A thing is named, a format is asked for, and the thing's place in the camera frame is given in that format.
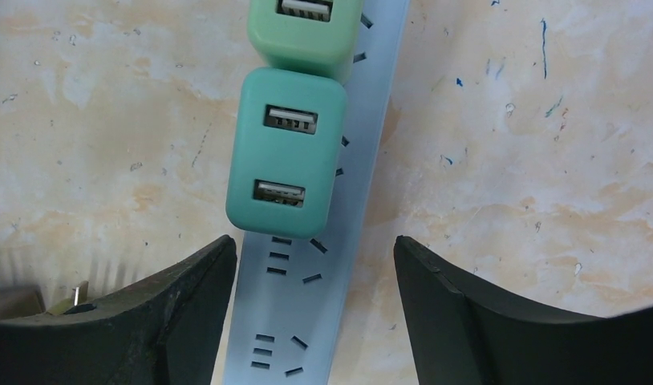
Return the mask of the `green USB charger plug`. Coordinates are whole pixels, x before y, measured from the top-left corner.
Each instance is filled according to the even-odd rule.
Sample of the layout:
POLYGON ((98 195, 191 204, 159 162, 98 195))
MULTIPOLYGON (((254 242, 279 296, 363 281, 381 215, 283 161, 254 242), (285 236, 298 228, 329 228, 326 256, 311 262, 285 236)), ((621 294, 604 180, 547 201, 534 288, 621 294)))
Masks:
POLYGON ((247 35, 272 67, 345 84, 351 75, 363 1, 253 0, 247 35))

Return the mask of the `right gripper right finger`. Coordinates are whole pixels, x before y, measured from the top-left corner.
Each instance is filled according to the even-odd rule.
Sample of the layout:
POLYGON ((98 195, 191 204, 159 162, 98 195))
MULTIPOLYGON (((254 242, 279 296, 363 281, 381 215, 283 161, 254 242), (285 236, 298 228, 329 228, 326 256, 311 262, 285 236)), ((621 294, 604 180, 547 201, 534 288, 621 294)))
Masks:
POLYGON ((653 384, 653 306, 610 318, 548 306, 407 236, 394 260, 422 384, 653 384))

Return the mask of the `teal USB charger plug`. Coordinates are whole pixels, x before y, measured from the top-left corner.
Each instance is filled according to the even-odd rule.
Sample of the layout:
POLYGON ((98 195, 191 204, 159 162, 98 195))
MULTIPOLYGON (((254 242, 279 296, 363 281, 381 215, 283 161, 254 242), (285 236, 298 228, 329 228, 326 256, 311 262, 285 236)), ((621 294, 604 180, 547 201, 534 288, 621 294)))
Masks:
POLYGON ((305 239, 327 224, 347 93, 333 79, 271 67, 244 79, 225 211, 237 228, 305 239))

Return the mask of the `yellow charger plug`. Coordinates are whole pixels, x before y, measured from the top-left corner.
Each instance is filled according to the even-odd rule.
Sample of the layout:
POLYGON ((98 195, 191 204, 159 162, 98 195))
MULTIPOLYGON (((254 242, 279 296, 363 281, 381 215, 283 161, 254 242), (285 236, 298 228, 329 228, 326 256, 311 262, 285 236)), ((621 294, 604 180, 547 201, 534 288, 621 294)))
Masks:
POLYGON ((89 281, 81 281, 72 288, 70 297, 64 298, 47 309, 48 314, 61 315, 65 314, 75 306, 84 304, 88 301, 89 281))

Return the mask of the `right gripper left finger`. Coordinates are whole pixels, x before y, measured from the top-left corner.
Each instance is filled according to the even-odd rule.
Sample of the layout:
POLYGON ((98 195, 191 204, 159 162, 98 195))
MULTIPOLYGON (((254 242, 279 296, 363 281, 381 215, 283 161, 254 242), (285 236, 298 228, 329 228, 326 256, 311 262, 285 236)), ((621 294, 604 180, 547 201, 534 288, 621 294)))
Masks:
POLYGON ((224 235, 114 293, 0 320, 0 384, 208 384, 237 268, 224 235))

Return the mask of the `light blue power strip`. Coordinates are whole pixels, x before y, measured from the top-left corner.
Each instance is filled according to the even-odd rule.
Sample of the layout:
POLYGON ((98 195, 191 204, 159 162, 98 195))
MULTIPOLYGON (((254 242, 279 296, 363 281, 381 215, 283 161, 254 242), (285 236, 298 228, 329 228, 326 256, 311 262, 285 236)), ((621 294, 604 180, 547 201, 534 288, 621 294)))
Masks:
POLYGON ((362 234, 405 1, 367 1, 364 60, 346 85, 345 132, 326 228, 303 239, 246 233, 223 381, 325 384, 362 234))

